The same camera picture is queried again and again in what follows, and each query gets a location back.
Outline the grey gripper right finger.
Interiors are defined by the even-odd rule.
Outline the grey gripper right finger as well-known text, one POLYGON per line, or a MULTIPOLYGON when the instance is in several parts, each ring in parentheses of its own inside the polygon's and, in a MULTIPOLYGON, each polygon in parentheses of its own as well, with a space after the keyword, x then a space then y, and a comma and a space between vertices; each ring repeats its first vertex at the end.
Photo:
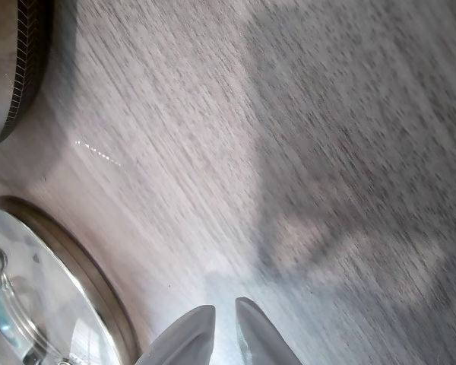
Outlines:
POLYGON ((247 297, 238 297, 236 331, 244 364, 301 364, 290 346, 261 308, 247 297))

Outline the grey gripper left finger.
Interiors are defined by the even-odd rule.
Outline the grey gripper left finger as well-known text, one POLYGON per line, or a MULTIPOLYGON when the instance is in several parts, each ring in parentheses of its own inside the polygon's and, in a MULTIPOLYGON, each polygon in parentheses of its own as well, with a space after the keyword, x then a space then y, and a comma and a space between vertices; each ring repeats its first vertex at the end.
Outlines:
POLYGON ((136 364, 209 364, 214 348, 216 309, 195 307, 162 332, 136 364))

